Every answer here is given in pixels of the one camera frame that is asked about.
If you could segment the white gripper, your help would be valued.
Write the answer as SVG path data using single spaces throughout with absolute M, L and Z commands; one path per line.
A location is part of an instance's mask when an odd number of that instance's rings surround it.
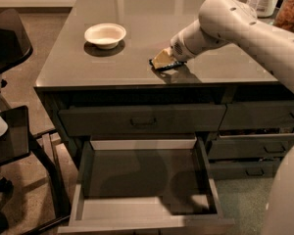
M 195 54 L 190 49 L 190 45 L 193 42 L 194 33 L 190 30 L 183 29 L 171 39 L 171 48 L 163 49 L 151 60 L 153 68 L 156 70 L 164 69 L 173 65 L 176 60 L 186 62 L 193 59 Z

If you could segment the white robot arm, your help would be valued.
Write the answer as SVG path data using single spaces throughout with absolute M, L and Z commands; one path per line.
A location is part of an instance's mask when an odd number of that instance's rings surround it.
M 205 0 L 198 19 L 171 39 L 150 61 L 154 69 L 172 69 L 228 43 L 240 47 L 294 94 L 294 33 L 257 19 L 238 0 Z M 294 235 L 294 146 L 273 180 L 261 235 Z

